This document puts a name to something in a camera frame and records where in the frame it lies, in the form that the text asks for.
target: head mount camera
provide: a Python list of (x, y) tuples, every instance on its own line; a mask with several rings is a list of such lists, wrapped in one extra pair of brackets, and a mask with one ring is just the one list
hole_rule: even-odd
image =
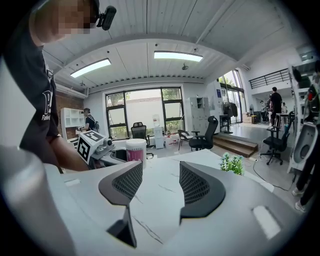
[(107, 31), (110, 29), (112, 21), (116, 15), (117, 9), (113, 6), (108, 6), (104, 13), (98, 15), (98, 28), (102, 27), (103, 30)]

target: stairs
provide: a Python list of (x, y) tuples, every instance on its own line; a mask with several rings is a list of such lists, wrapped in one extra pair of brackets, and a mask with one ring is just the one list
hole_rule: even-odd
[(245, 158), (249, 158), (258, 151), (258, 144), (256, 143), (218, 134), (213, 136), (213, 145), (244, 156)]

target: black office chair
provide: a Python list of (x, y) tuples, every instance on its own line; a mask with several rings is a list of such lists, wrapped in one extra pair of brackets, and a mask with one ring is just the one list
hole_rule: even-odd
[(180, 143), (179, 143), (179, 149), (180, 150), (180, 146), (182, 145), (182, 142), (188, 142), (189, 140), (191, 140), (193, 138), (193, 136), (189, 135), (189, 133), (185, 130), (178, 130), (178, 134), (180, 137)]
[[(147, 139), (147, 126), (143, 125), (142, 122), (135, 122), (133, 124), (133, 127), (131, 127), (131, 133), (132, 133), (132, 138), (133, 139), (143, 139), (146, 140), (146, 147), (147, 148), (152, 148), (153, 145), (150, 145), (150, 139), (149, 139), (149, 135), (148, 135), (148, 139)], [(153, 153), (146, 153), (147, 155), (152, 155), (152, 157), (154, 156)]]
[(291, 111), (288, 114), (288, 124), (284, 126), (284, 134), (282, 138), (279, 138), (279, 126), (273, 126), (272, 128), (268, 128), (267, 130), (271, 132), (271, 136), (268, 138), (265, 138), (263, 140), (263, 143), (269, 145), (269, 150), (266, 153), (261, 153), (260, 156), (271, 156), (269, 161), (266, 163), (267, 165), (270, 164), (270, 161), (273, 157), (280, 160), (280, 165), (283, 164), (283, 160), (281, 159), (281, 154), (279, 152), (283, 152), (287, 148), (287, 141), (288, 137), (290, 135), (289, 129), (291, 127), (292, 122), (295, 121), (295, 114), (293, 111)]
[(214, 134), (219, 124), (218, 120), (214, 116), (209, 116), (208, 118), (209, 126), (206, 129), (205, 135), (198, 135), (199, 131), (193, 130), (192, 133), (195, 133), (195, 138), (189, 140), (189, 146), (198, 149), (212, 149), (214, 146)]

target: hand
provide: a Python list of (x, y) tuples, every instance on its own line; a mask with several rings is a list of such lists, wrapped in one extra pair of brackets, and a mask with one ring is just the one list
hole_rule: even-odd
[(55, 137), (50, 146), (61, 167), (74, 171), (87, 171), (89, 167), (74, 148), (71, 148), (62, 137)]

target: printed logo on shirt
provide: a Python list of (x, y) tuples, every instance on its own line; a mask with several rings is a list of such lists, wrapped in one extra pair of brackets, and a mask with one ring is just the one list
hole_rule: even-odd
[(45, 97), (45, 109), (42, 115), (42, 121), (50, 120), (51, 115), (51, 103), (52, 103), (52, 91), (46, 90), (42, 93)]

